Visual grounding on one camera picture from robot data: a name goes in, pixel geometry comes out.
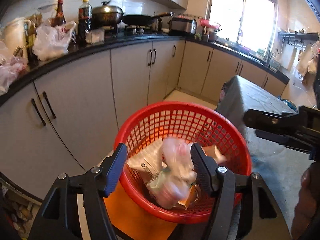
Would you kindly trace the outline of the person's right hand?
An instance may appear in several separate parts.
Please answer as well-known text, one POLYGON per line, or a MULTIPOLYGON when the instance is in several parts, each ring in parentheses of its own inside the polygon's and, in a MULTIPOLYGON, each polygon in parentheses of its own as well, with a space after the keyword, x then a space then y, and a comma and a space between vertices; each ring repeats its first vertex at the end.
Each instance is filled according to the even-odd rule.
POLYGON ((292 239, 298 239, 311 223, 317 210, 317 200, 312 196, 310 181, 316 176, 319 178, 319 163, 312 163, 301 177, 299 201, 295 207, 295 216, 292 221, 292 239))

